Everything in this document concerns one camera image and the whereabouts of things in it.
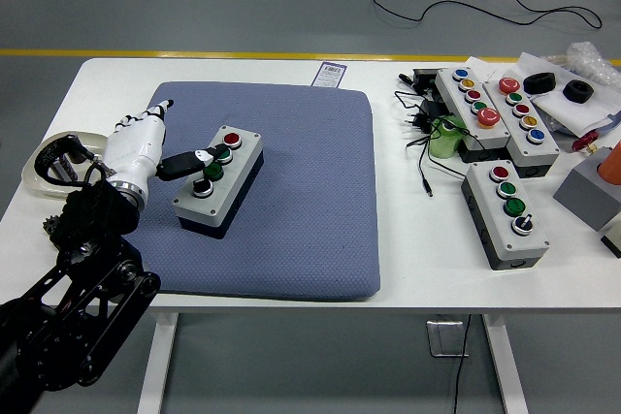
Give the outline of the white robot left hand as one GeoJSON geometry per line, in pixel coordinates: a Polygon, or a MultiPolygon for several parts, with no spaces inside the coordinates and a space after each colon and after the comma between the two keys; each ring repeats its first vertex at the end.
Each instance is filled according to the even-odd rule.
{"type": "Polygon", "coordinates": [[[228,150],[219,143],[164,158],[165,115],[173,104],[164,100],[116,124],[103,156],[103,163],[113,171],[108,182],[116,189],[145,195],[152,177],[171,181],[198,173],[228,150]]]}

